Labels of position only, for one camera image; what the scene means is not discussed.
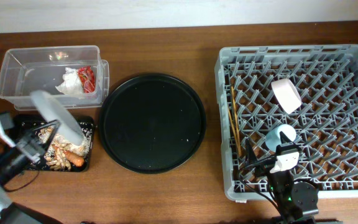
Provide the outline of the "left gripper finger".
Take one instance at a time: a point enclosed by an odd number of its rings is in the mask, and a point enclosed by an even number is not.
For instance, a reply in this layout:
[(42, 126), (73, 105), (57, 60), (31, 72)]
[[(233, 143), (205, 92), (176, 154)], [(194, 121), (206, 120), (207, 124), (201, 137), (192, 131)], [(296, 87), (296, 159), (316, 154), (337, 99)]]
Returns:
[(46, 140), (45, 143), (43, 143), (43, 147), (45, 149), (45, 152), (48, 151), (50, 145), (52, 144), (52, 141), (55, 137), (55, 135), (58, 132), (58, 129), (60, 128), (60, 123), (47, 123), (45, 129), (48, 130), (50, 129), (50, 135), (48, 137), (48, 139)]
[(49, 121), (47, 123), (41, 124), (40, 126), (34, 127), (31, 129), (32, 132), (40, 131), (41, 129), (52, 127), (52, 131), (56, 132), (61, 125), (61, 122), (59, 122), (57, 119), (53, 121)]

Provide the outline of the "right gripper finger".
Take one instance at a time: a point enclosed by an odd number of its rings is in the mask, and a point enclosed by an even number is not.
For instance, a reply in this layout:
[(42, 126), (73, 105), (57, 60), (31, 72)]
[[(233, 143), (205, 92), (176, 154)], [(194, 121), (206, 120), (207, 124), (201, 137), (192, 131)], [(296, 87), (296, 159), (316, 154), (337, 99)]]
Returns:
[(245, 141), (245, 153), (246, 153), (245, 161), (247, 164), (252, 164), (255, 161), (257, 161), (256, 155), (254, 153), (254, 150), (252, 148), (249, 138), (246, 138), (246, 141)]
[(290, 140), (290, 138), (283, 131), (280, 131), (279, 135), (280, 135), (280, 141), (281, 141), (280, 146), (293, 146), (293, 145), (295, 145), (295, 143), (292, 140)]

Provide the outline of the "light blue cup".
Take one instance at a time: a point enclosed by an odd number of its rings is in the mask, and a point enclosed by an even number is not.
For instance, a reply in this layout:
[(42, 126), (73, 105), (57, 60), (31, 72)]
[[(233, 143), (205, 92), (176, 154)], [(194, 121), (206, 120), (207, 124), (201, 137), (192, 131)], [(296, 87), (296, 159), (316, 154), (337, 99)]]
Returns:
[(281, 124), (277, 126), (275, 129), (268, 132), (265, 137), (265, 145), (267, 148), (273, 152), (276, 152), (276, 148), (281, 144), (280, 133), (283, 132), (286, 137), (288, 137), (291, 141), (296, 139), (296, 131), (289, 124)]

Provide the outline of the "grey plate with food scraps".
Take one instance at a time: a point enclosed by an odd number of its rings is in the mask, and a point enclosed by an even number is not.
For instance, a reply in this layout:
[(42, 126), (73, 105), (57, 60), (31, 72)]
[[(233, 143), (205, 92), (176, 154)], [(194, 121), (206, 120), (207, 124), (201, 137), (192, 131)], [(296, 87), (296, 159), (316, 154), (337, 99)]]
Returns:
[(80, 125), (51, 94), (37, 90), (30, 93), (30, 99), (44, 120), (60, 122), (60, 127), (57, 129), (58, 134), (77, 146), (83, 142), (84, 135)]

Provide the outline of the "wooden chopstick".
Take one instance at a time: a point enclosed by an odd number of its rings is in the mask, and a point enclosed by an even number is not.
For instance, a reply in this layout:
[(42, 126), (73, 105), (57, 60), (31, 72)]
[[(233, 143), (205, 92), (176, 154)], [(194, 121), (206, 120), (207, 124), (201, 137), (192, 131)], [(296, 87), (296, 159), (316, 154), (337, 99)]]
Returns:
[(232, 98), (232, 110), (234, 115), (234, 130), (236, 134), (236, 147), (237, 147), (237, 155), (238, 158), (241, 157), (241, 144), (240, 144), (240, 136), (239, 136), (239, 125), (238, 125), (238, 118), (237, 118), (237, 110), (236, 110), (236, 101), (234, 96), (234, 88), (233, 86), (230, 87), (231, 89), (231, 98)]
[(238, 156), (238, 158), (240, 158), (241, 155), (242, 155), (242, 153), (241, 153), (241, 146), (240, 146), (239, 141), (238, 141), (238, 139), (237, 139), (236, 128), (235, 128), (235, 125), (234, 125), (233, 120), (232, 120), (232, 116), (231, 116), (230, 109), (228, 108), (227, 111), (228, 111), (228, 116), (229, 116), (229, 122), (230, 122), (231, 130), (232, 130), (232, 133), (233, 133), (233, 136), (234, 136), (234, 140), (235, 140), (235, 144), (236, 144), (237, 156)]

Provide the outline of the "carrot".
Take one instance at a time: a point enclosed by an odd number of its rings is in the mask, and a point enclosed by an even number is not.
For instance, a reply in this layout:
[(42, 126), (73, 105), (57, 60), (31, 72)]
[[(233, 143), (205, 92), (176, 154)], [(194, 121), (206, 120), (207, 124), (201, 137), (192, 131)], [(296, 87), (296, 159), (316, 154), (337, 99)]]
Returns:
[(63, 152), (65, 154), (65, 157), (71, 162), (73, 163), (75, 166), (77, 167), (81, 167), (84, 165), (85, 160), (83, 157), (75, 154), (74, 152), (71, 151), (64, 151)]

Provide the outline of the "white napkin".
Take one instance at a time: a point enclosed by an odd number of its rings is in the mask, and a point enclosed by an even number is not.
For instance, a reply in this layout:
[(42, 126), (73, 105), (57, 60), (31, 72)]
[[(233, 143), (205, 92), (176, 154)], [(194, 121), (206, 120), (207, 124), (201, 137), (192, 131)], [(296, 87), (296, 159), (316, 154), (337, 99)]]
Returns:
[(55, 87), (60, 93), (65, 95), (79, 95), (84, 93), (77, 69), (66, 67), (65, 74), (63, 74), (62, 78), (63, 82)]

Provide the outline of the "pink bowl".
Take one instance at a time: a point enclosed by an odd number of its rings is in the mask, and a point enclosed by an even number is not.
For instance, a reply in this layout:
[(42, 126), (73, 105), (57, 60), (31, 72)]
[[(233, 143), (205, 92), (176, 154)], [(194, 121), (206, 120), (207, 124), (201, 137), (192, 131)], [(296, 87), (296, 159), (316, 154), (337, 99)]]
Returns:
[(300, 95), (288, 78), (272, 82), (271, 87), (279, 105), (287, 114), (291, 114), (301, 106)]

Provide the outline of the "red snack wrapper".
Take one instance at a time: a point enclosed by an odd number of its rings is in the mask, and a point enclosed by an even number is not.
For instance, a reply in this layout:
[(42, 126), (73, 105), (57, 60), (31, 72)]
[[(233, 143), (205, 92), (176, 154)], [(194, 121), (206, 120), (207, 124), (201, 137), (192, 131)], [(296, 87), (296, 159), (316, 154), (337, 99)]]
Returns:
[(81, 67), (77, 71), (78, 77), (80, 78), (84, 93), (92, 93), (95, 91), (95, 76), (90, 66)]

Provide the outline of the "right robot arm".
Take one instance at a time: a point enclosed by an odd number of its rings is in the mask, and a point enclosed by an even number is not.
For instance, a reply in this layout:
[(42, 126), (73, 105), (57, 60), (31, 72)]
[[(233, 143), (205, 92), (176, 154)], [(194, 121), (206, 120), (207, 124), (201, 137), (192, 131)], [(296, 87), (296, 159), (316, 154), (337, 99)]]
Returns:
[(273, 218), (274, 223), (315, 223), (318, 214), (319, 187), (308, 179), (295, 179), (290, 170), (298, 165), (301, 148), (280, 132), (280, 144), (276, 152), (264, 159), (258, 159), (248, 139), (245, 140), (245, 166), (237, 176), (241, 183), (251, 191), (256, 190), (244, 182), (241, 174), (254, 171), (255, 177), (267, 178), (269, 196), (266, 198), (280, 214)]

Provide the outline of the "grey dishwasher rack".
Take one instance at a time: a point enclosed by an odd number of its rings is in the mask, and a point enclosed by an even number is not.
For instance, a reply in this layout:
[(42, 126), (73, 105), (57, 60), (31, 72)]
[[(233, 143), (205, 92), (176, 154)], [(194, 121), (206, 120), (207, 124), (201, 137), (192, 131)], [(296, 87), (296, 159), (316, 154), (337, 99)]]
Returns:
[[(320, 198), (358, 198), (358, 45), (289, 45), (225, 47), (215, 67), (216, 98), (221, 119), (224, 193), (229, 200), (247, 202), (268, 195), (267, 179), (245, 182), (237, 173), (245, 155), (237, 156), (227, 109), (234, 88), (240, 144), (249, 138), (259, 159), (272, 154), (265, 145), (269, 131), (289, 124), (301, 147), (291, 170), (295, 179), (319, 187)], [(284, 112), (271, 83), (288, 78), (301, 106)]]

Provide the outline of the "pile of food scraps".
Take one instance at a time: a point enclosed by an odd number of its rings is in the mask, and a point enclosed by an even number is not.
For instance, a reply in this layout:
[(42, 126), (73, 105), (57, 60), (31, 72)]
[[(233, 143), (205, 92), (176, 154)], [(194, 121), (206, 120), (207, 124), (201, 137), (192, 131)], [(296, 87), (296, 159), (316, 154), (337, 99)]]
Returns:
[(84, 139), (80, 145), (71, 143), (61, 134), (56, 134), (46, 153), (32, 169), (57, 172), (83, 172), (88, 168), (93, 143), (93, 125), (84, 124)]

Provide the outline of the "black rectangular tray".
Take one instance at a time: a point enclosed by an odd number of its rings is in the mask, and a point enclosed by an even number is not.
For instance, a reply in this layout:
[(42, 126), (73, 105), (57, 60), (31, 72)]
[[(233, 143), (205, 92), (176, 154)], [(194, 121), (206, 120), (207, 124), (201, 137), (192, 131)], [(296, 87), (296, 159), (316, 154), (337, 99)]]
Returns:
[[(84, 128), (85, 125), (93, 125), (93, 132), (94, 132), (94, 120), (90, 116), (77, 116), (75, 118), (80, 125), (80, 128)], [(34, 127), (40, 126), (41, 124), (46, 123), (46, 121), (43, 119), (41, 115), (35, 115), (35, 114), (19, 114), (13, 118), (15, 127), (10, 130), (9, 134), (11, 135), (11, 138), (17, 139), (22, 134), (24, 134), (26, 131), (31, 130)], [(33, 132), (36, 136), (39, 137), (40, 142), (43, 144), (46, 142), (50, 135), (50, 129), (41, 129), (40, 131)], [(28, 170), (35, 170), (31, 168), (31, 165), (35, 163), (31, 163), (27, 166)]]

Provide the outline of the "clear plastic bin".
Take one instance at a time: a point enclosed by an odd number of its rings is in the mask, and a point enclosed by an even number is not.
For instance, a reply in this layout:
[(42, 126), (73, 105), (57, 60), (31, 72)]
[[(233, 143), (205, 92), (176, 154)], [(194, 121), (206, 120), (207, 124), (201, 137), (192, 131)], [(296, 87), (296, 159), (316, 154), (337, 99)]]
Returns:
[[(95, 91), (69, 95), (56, 87), (63, 83), (66, 68), (90, 66)], [(30, 93), (43, 90), (69, 109), (100, 107), (109, 93), (109, 64), (96, 45), (9, 49), (0, 71), (0, 98), (16, 110), (35, 110)]]

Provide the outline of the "round black tray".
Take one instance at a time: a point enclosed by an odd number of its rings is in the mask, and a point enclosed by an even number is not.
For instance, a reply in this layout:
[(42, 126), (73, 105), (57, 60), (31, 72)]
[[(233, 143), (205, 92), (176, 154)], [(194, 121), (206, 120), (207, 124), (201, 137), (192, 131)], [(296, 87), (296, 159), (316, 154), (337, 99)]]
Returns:
[(206, 132), (206, 112), (197, 92), (184, 81), (145, 73), (107, 96), (98, 128), (103, 149), (120, 166), (159, 174), (195, 154)]

